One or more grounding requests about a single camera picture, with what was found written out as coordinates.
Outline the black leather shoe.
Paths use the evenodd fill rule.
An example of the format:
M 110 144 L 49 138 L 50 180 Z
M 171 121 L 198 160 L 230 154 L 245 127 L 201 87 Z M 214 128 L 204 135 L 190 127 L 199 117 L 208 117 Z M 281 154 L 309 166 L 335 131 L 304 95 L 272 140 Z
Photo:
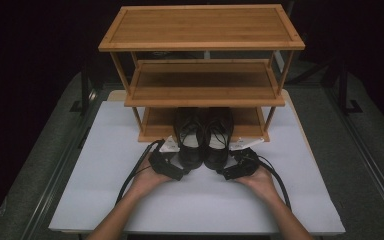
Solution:
M 233 114 L 228 107 L 210 108 L 205 125 L 204 164 L 212 170 L 226 166 L 234 130 Z
M 199 108 L 178 108 L 173 124 L 179 147 L 179 162 L 184 169 L 193 170 L 203 163 L 204 125 Z

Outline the white table sheet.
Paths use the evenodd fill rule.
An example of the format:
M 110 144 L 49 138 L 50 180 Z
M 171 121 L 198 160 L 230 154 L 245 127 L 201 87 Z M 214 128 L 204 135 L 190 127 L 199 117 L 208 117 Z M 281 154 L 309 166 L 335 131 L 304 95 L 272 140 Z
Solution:
M 345 228 L 290 104 L 276 110 L 270 140 L 254 146 L 284 182 L 292 211 L 316 236 Z M 89 232 L 114 207 L 122 184 L 146 146 L 138 142 L 131 110 L 121 101 L 101 104 L 62 194 L 50 229 Z M 267 206 L 247 187 L 200 167 L 153 190 L 130 217 L 129 233 L 272 234 Z

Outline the person's left hand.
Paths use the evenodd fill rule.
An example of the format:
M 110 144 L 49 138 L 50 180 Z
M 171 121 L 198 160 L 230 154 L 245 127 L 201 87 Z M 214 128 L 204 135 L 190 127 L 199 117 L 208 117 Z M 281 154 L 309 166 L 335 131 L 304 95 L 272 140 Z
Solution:
M 134 176 L 133 183 L 125 196 L 140 200 L 152 192 L 156 187 L 167 181 L 171 181 L 171 178 L 156 173 L 152 169 L 149 161 L 145 160 L 141 163 L 139 171 Z

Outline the black metal stand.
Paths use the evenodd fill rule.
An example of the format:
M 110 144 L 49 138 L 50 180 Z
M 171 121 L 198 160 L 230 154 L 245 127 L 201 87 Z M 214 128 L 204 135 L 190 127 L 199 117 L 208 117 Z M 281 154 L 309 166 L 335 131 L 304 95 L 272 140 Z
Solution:
M 81 99 L 72 104 L 71 112 L 78 112 L 81 116 L 87 113 L 94 100 L 95 85 L 93 67 L 90 63 L 86 63 L 80 71 Z
M 347 100 L 348 90 L 348 72 L 344 63 L 340 64 L 339 70 L 339 90 L 338 90 L 338 105 L 341 112 L 348 116 L 351 113 L 362 113 L 363 110 L 356 100 Z

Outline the three-tier wooden shoe rack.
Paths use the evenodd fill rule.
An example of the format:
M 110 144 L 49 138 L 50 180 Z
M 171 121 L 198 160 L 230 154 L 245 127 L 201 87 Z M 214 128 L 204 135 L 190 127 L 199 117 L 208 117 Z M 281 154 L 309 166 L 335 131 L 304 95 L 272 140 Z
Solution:
M 122 66 L 122 52 L 294 54 L 304 47 L 279 4 L 124 6 L 99 45 L 117 68 Z M 268 139 L 274 111 L 285 104 L 286 76 L 276 75 L 272 62 L 271 58 L 136 59 L 133 76 L 121 82 L 124 103 L 138 123 L 139 140 L 172 135 L 179 107 L 229 107 L 233 139 Z

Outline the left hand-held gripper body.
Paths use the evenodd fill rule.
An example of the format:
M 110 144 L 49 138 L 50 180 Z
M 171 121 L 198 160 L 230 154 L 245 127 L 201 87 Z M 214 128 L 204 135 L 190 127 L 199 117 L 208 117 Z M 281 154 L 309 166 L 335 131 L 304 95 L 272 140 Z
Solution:
M 171 179 L 180 181 L 184 175 L 184 171 L 171 163 L 171 159 L 177 154 L 177 150 L 171 150 L 165 145 L 165 140 L 156 140 L 156 148 L 149 157 L 149 163 L 152 169 L 158 173 L 165 175 Z

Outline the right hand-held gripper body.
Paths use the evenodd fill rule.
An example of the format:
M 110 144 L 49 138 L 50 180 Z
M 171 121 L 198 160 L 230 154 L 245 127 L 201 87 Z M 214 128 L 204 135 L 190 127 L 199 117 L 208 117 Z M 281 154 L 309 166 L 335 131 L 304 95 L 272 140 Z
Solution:
M 226 180 L 251 176 L 259 168 L 259 157 L 252 147 L 263 143 L 263 138 L 240 138 L 230 144 L 229 154 L 237 162 L 223 170 Z

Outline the person's right hand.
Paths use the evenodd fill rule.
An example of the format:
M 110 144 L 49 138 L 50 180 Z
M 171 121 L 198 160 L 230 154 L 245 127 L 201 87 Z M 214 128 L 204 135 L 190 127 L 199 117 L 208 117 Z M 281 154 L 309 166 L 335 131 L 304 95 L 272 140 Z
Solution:
M 265 203 L 280 199 L 270 172 L 263 167 L 259 167 L 251 176 L 239 177 L 236 181 L 250 188 Z

